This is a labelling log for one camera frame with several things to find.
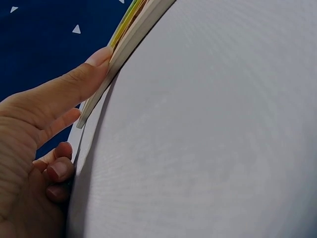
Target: fingernail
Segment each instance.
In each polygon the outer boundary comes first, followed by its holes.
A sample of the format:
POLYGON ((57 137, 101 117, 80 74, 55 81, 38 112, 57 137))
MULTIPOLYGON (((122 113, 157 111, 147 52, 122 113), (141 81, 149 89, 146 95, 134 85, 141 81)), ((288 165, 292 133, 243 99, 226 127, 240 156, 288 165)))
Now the fingernail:
POLYGON ((73 153, 73 147, 71 146, 71 144, 68 141, 65 141, 64 143, 68 144, 68 146, 70 148, 70 153, 73 153))
POLYGON ((58 178, 63 177, 67 172, 67 166, 66 166, 66 164, 64 164, 62 162, 57 162, 56 164, 53 164, 51 166, 51 168, 55 171, 58 178))
POLYGON ((113 53, 113 48, 110 46, 101 48, 100 50, 93 53, 85 63, 90 64, 91 66, 98 67, 103 64, 106 60, 110 59, 113 53))
POLYGON ((50 186, 48 190, 55 196, 59 197, 63 193, 63 189, 59 186, 50 186))

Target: knuckle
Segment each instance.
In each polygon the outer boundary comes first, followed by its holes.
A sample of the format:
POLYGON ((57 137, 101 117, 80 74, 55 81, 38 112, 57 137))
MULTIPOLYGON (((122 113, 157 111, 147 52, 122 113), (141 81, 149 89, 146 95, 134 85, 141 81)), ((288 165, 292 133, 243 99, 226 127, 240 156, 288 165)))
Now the knuckle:
POLYGON ((89 75, 92 74, 94 68, 88 64, 82 64, 76 69, 73 69, 68 74, 66 74, 63 78, 69 83, 78 84, 82 81, 87 80, 89 75))

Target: hand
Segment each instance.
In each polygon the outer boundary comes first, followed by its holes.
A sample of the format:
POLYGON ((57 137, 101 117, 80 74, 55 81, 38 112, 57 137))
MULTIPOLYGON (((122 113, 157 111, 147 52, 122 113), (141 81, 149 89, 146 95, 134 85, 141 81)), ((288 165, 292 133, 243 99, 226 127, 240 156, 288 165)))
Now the hand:
POLYGON ((0 237, 62 236, 72 148, 61 143, 37 161, 35 154, 78 119, 74 107, 101 85, 111 54, 103 48, 69 73, 0 103, 0 237))

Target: book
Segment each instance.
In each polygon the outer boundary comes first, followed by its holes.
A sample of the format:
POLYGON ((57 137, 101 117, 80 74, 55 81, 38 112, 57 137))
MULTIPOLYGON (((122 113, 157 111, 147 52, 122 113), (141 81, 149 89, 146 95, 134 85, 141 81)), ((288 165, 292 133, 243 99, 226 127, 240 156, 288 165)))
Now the book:
POLYGON ((84 105, 77 128, 82 128, 96 104, 148 32, 176 0, 133 0, 109 41, 113 55, 108 73, 96 93, 84 105))

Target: white surface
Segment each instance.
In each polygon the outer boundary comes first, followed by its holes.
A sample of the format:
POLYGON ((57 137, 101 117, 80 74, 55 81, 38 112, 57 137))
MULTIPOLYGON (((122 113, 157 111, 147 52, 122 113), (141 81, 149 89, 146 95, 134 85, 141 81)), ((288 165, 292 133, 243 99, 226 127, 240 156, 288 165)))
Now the white surface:
POLYGON ((75 28, 74 28, 74 30, 73 30, 72 32, 73 32, 73 33, 76 33, 76 34, 81 34, 79 25, 76 25, 75 28))
POLYGON ((70 237, 315 237, 316 27, 315 0, 177 0, 86 125, 70 237))
POLYGON ((17 7, 17 6, 13 6, 12 8, 11 8, 11 10, 10 10, 10 13, 13 13, 15 10, 17 10, 19 7, 17 7))

